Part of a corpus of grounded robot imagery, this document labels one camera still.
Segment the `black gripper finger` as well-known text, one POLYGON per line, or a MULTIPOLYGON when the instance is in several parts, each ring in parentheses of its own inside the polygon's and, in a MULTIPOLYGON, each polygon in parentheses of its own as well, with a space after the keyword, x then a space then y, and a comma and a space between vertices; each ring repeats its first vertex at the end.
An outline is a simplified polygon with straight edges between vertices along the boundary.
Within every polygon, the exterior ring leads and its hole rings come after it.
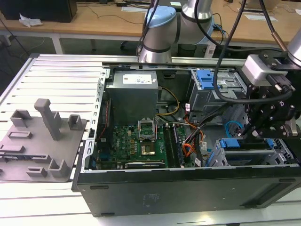
POLYGON ((259 124, 250 122, 246 125, 244 130, 244 139, 259 138, 284 138, 285 129, 281 129, 283 126, 280 122, 268 121, 266 124, 259 124))
POLYGON ((244 128, 241 129, 240 136, 250 137, 252 133, 256 131, 261 137, 261 128, 265 121, 268 120, 269 114, 273 112, 273 104, 260 102, 260 97, 266 99, 265 93, 260 92, 260 88, 251 83, 247 87, 246 97, 252 100, 252 103, 244 103, 247 116, 246 124, 244 128))

